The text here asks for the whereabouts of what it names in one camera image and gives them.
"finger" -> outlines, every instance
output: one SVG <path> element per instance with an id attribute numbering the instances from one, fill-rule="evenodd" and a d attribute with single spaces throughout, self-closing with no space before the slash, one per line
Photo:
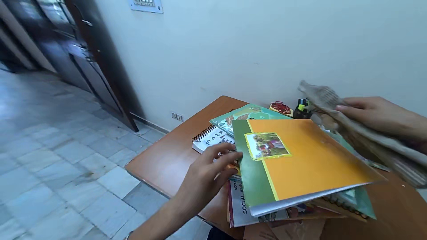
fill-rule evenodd
<path id="1" fill-rule="evenodd" d="M 208 147 L 204 152 L 203 156 L 205 156 L 206 161 L 212 162 L 214 158 L 218 157 L 218 153 L 228 153 L 230 150 L 235 150 L 236 146 L 231 143 L 220 143 L 215 144 L 213 146 Z"/>
<path id="2" fill-rule="evenodd" d="M 227 182 L 227 179 L 229 179 L 233 174 L 237 174 L 237 169 L 230 168 L 221 172 L 215 178 L 215 191 L 218 192 L 222 188 L 222 186 L 224 186 L 224 184 Z"/>
<path id="3" fill-rule="evenodd" d="M 352 107 L 362 109 L 367 108 L 372 101 L 369 97 L 346 97 L 343 100 Z"/>
<path id="4" fill-rule="evenodd" d="M 345 116 L 354 119 L 358 122 L 362 122 L 362 120 L 366 116 L 366 110 L 359 108 L 338 105 L 336 106 L 335 110 L 344 113 Z"/>
<path id="5" fill-rule="evenodd" d="M 242 156 L 242 152 L 230 152 L 222 155 L 216 162 L 212 164 L 215 174 L 222 171 L 227 166 L 227 164 L 234 162 L 234 160 L 241 158 Z"/>

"spiral binding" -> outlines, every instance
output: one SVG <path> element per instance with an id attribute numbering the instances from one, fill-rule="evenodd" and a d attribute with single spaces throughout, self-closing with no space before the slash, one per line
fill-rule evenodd
<path id="1" fill-rule="evenodd" d="M 338 200 L 333 200 L 332 198 L 329 198 L 327 196 L 322 197 L 322 199 L 327 201 L 327 202 L 330 202 L 332 204 L 335 204 L 338 207 L 343 208 L 343 209 L 345 209 L 351 213 L 357 214 L 357 215 L 361 216 L 363 219 L 368 219 L 368 216 L 366 214 L 363 214 L 363 213 L 359 212 L 358 210 L 352 208 L 351 206 L 346 205 L 345 202 L 339 202 Z"/>
<path id="2" fill-rule="evenodd" d="M 215 125 L 210 125 L 205 130 L 203 130 L 201 133 L 199 133 L 197 136 L 191 139 L 192 142 L 199 142 L 203 137 L 207 136 L 212 130 L 216 128 Z"/>

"wall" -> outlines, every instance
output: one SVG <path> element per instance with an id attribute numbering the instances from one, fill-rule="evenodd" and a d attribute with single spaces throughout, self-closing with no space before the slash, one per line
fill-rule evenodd
<path id="1" fill-rule="evenodd" d="M 12 52 L 13 55 L 22 63 L 22 65 L 28 70 L 35 70 L 34 64 L 27 58 L 27 56 L 21 51 L 21 49 L 15 44 L 12 38 L 7 32 L 0 26 L 0 40 L 4 45 Z"/>
<path id="2" fill-rule="evenodd" d="M 25 29 L 21 26 L 18 20 L 9 11 L 7 6 L 2 0 L 0 0 L 0 18 L 6 23 L 9 29 L 15 34 L 16 38 L 19 39 L 21 44 L 31 54 L 31 56 L 42 66 L 43 68 L 56 73 L 53 66 L 49 63 L 43 53 L 39 50 L 34 41 L 30 38 Z"/>
<path id="3" fill-rule="evenodd" d="M 300 80 L 427 115 L 422 0 L 163 0 L 164 14 L 96 0 L 143 117 L 166 129 L 221 95 L 292 107 Z"/>

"tiled floor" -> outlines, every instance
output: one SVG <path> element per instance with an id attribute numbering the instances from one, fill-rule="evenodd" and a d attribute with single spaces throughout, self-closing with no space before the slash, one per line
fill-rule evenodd
<path id="1" fill-rule="evenodd" d="M 132 132 L 48 73 L 0 71 L 0 240 L 123 239 L 167 199 L 123 167 L 164 134 Z M 204 240 L 193 218 L 171 240 Z"/>

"stack of books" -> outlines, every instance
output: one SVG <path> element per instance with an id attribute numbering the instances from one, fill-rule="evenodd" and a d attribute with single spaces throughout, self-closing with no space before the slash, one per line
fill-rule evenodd
<path id="1" fill-rule="evenodd" d="M 211 120 L 193 148 L 231 142 L 243 158 L 229 167 L 230 227 L 351 217 L 376 219 L 365 185 L 385 178 L 311 120 L 248 104 Z"/>

